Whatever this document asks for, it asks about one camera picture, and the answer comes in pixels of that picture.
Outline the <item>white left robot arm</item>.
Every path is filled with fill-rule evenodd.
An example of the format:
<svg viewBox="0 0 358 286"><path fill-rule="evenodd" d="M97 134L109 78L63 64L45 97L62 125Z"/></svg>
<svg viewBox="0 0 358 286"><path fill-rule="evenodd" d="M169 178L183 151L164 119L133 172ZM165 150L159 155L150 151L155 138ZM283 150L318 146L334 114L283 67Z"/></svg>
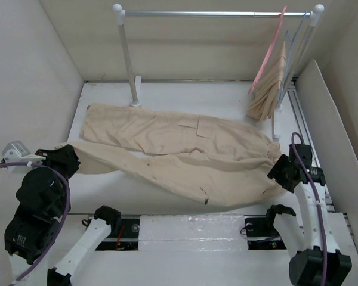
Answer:
<svg viewBox="0 0 358 286"><path fill-rule="evenodd" d="M79 169L78 156L71 145L32 154L20 141L10 142L2 156L1 169L24 173L16 192L20 204L4 232L11 285L73 285L101 242L123 231L121 213L98 208L92 219L83 221L86 230L80 239L50 266L50 250L71 208L69 179Z"/></svg>

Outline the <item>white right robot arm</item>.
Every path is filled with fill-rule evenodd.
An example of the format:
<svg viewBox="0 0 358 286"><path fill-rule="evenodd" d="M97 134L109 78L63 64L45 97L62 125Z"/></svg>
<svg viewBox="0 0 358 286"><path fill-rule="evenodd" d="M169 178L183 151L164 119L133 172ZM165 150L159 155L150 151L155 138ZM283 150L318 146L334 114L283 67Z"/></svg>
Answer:
<svg viewBox="0 0 358 286"><path fill-rule="evenodd" d="M311 146L294 144L281 155L268 173L283 189L297 198L302 218L282 204L272 205L264 219L265 230L279 234L290 256L292 285L342 285L352 262L342 254L328 220L325 202L325 175L312 165Z"/></svg>

